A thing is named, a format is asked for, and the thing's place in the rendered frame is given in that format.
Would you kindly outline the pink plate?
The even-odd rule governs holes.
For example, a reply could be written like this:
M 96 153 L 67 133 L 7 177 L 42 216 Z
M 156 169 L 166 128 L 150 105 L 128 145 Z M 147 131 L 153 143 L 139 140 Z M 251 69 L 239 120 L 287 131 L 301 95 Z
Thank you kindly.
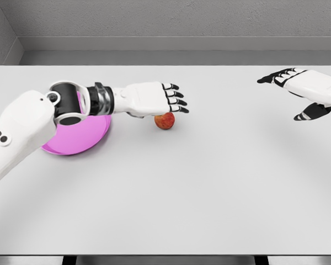
M 56 135 L 41 147 L 55 155 L 75 155 L 95 146 L 107 133 L 111 116 L 88 116 L 84 121 L 70 125 L 58 125 Z

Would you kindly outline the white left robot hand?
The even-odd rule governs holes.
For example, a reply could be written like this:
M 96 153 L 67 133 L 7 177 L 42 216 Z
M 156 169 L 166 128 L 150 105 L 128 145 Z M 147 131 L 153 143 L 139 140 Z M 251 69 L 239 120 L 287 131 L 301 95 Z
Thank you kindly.
M 125 101 L 122 110 L 131 116 L 143 118 L 166 113 L 189 113 L 179 86 L 172 83 L 148 82 L 132 84 L 124 88 L 121 97 Z

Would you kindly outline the red apple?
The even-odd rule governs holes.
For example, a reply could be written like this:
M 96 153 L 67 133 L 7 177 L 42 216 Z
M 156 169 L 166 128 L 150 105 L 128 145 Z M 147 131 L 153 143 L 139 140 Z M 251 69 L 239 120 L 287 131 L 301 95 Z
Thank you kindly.
M 175 123 L 175 116 L 173 113 L 168 112 L 163 115 L 154 116 L 155 125 L 163 130 L 168 130 L 173 127 Z

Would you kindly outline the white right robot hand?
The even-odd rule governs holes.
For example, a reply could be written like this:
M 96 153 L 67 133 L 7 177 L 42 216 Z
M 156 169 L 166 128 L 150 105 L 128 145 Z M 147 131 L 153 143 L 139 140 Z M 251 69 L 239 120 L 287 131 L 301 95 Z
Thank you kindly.
M 331 76 L 315 70 L 286 68 L 257 80 L 272 83 L 312 103 L 294 117 L 295 121 L 321 118 L 331 112 Z

